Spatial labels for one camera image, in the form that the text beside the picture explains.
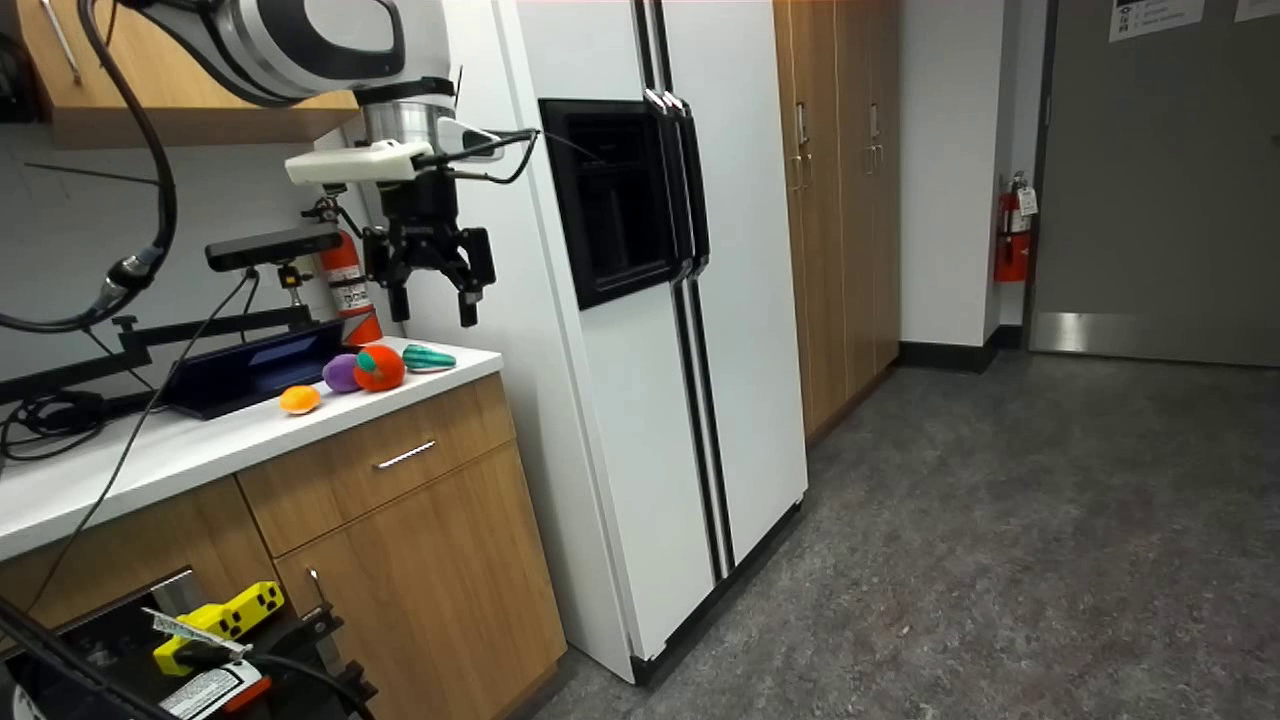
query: white countertop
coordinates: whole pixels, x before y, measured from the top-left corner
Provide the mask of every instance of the white countertop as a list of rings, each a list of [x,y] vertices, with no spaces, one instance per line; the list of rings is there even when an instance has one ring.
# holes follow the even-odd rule
[[[379,397],[322,397],[322,406],[311,415],[283,415],[275,401],[215,415],[187,420],[167,406],[156,406],[93,525],[116,521],[124,510],[159,504],[167,496],[190,493],[241,466],[265,463],[292,447],[315,445],[322,436],[349,430],[396,406],[420,403],[427,397],[450,390],[478,375],[499,373],[495,352],[431,343],[455,354],[450,373],[409,375],[405,387]],[[102,436],[83,447],[38,460],[38,463],[2,463],[0,471],[0,558],[73,534],[89,504],[108,483],[124,436],[137,415],[124,415],[102,427]]]

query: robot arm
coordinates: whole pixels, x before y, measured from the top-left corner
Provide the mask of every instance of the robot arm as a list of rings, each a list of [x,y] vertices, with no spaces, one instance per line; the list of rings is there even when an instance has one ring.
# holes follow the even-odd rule
[[[374,184],[384,225],[365,230],[370,279],[409,318],[405,279],[435,269],[455,282],[459,325],[474,325],[493,250],[485,227],[455,227],[455,158],[495,158],[528,130],[472,130],[455,124],[447,32],[438,0],[124,0],[178,39],[201,66],[247,104],[283,109],[353,87],[370,143],[304,151],[283,163],[292,184]]]

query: red fire extinguisher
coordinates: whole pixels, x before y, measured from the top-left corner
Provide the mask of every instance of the red fire extinguisher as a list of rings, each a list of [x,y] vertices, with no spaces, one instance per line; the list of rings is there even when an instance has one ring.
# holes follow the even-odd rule
[[[330,303],[343,316],[343,343],[358,346],[368,340],[379,340],[384,325],[374,318],[356,239],[349,230],[340,230],[340,245],[330,245],[319,255],[319,264],[322,264]]]
[[[1015,175],[1001,190],[1001,227],[996,227],[996,282],[1024,282],[1031,276],[1037,249],[1037,190]]]

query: floor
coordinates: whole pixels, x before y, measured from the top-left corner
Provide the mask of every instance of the floor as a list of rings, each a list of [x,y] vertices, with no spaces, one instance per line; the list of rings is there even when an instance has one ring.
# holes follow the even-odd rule
[[[533,716],[1280,716],[1280,373],[898,369],[668,679]]]

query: sign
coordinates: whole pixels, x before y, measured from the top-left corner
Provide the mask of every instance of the sign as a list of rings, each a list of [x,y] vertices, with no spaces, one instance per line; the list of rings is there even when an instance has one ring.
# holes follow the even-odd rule
[[[1113,44],[1189,26],[1200,21],[1202,21],[1202,0],[1113,0]]]

